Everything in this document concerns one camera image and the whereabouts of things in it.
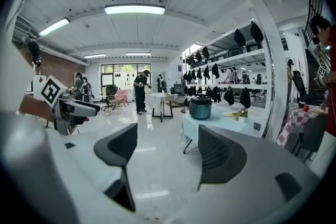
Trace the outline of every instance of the ceiling light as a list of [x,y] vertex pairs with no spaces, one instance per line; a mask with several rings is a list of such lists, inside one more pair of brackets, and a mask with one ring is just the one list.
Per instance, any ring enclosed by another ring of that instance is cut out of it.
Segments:
[[152,55],[151,52],[126,52],[126,55]]
[[86,55],[84,58],[92,58],[92,57],[102,57],[106,56],[106,54],[93,54],[93,55]]
[[48,28],[44,29],[42,32],[39,33],[40,36],[46,36],[48,35],[50,32],[64,26],[67,25],[68,23],[70,23],[70,21],[67,18],[64,18],[62,20],[60,20],[59,22],[49,26]]
[[164,14],[165,7],[158,5],[147,4],[122,4],[122,5],[110,5],[105,7],[106,14],[116,13],[152,13],[152,14]]

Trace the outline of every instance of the brick wall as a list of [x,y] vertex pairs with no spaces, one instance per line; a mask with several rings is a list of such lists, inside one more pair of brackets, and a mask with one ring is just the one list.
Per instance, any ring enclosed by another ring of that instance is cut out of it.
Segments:
[[41,75],[53,75],[66,87],[73,85],[73,75],[76,72],[85,73],[85,66],[71,62],[69,60],[47,54],[41,51]]

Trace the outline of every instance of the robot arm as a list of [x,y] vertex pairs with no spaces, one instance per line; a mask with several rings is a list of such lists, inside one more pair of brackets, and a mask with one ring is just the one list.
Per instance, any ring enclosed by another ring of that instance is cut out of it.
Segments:
[[71,91],[53,76],[48,77],[41,94],[53,110],[55,129],[63,135],[100,111],[98,105],[73,99]]

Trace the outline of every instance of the gray chair back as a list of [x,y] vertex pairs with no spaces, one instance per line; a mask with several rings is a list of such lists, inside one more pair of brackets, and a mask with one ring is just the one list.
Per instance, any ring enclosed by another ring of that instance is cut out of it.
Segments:
[[320,114],[314,119],[308,120],[303,127],[303,135],[300,136],[300,144],[302,148],[317,152],[327,127],[327,119],[327,114]]

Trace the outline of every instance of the red shirt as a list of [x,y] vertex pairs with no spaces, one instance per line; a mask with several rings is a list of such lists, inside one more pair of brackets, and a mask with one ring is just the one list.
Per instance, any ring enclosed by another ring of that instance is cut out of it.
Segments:
[[[330,43],[330,65],[331,71],[336,71],[336,27],[330,28],[329,35]],[[335,122],[335,110],[336,110],[336,84],[332,83],[329,90],[328,99],[328,123],[326,131],[333,136],[336,136],[336,122]]]

